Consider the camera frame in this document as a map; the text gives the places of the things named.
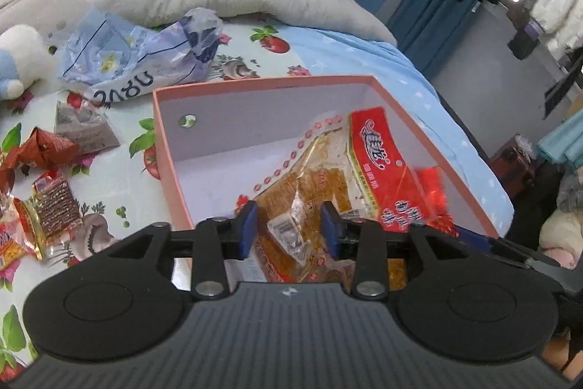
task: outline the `blue plastic bag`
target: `blue plastic bag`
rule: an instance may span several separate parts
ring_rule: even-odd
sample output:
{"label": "blue plastic bag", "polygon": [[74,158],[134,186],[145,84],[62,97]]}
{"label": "blue plastic bag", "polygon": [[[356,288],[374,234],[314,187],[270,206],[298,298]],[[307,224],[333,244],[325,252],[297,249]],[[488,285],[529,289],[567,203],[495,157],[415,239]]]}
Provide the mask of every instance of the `blue plastic bag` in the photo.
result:
{"label": "blue plastic bag", "polygon": [[69,89],[94,102],[205,81],[222,25],[214,11],[196,8],[155,32],[93,7],[60,52],[58,74]]}

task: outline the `stuffed animal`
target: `stuffed animal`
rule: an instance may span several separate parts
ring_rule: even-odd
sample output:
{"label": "stuffed animal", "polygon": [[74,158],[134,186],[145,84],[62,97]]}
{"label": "stuffed animal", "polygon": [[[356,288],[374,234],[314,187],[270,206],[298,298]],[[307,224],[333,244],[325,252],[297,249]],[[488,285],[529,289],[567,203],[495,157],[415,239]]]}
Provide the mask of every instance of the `stuffed animal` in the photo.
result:
{"label": "stuffed animal", "polygon": [[0,100],[15,100],[34,81],[53,74],[54,58],[31,26],[14,26],[0,35]]}

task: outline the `floor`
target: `floor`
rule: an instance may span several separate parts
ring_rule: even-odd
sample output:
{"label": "floor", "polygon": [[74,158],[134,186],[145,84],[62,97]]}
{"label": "floor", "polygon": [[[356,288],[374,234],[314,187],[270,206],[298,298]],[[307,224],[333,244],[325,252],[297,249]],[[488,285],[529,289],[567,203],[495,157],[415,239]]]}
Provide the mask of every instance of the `floor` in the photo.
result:
{"label": "floor", "polygon": [[558,67],[538,50],[523,61],[506,45],[514,35],[501,6],[482,7],[460,45],[433,79],[433,86],[488,156],[515,134],[538,142],[563,119],[570,100],[543,119],[544,91]]}

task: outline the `floral bedsheet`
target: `floral bedsheet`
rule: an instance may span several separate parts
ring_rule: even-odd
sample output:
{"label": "floral bedsheet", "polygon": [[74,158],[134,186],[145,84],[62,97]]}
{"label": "floral bedsheet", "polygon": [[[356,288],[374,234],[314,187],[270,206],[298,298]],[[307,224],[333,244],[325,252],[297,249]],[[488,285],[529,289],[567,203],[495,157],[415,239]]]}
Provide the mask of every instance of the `floral bedsheet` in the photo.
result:
{"label": "floral bedsheet", "polygon": [[[226,21],[220,43],[210,81],[310,74],[267,19],[255,16]],[[39,82],[18,100],[0,105],[2,154],[24,142],[35,126],[52,131],[57,101],[78,106],[81,97]],[[15,377],[37,357],[21,318],[24,300],[37,284],[90,257],[113,239],[127,237],[153,222],[170,222],[156,164],[152,97],[114,103],[106,114],[120,147],[81,156],[63,169],[78,201],[86,235],[77,236],[70,248],[51,261],[25,257],[0,271],[1,381]],[[41,173],[26,166],[18,170],[15,196],[28,198]],[[188,285],[187,269],[179,267],[173,280],[178,286]]]}

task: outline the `white jacket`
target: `white jacket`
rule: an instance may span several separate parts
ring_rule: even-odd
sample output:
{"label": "white jacket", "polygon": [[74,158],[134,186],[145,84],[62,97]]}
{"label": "white jacket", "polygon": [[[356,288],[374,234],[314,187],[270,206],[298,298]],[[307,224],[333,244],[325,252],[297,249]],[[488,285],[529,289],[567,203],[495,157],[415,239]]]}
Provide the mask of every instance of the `white jacket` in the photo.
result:
{"label": "white jacket", "polygon": [[583,44],[583,0],[537,0],[531,17],[552,35],[547,47],[555,59]]}

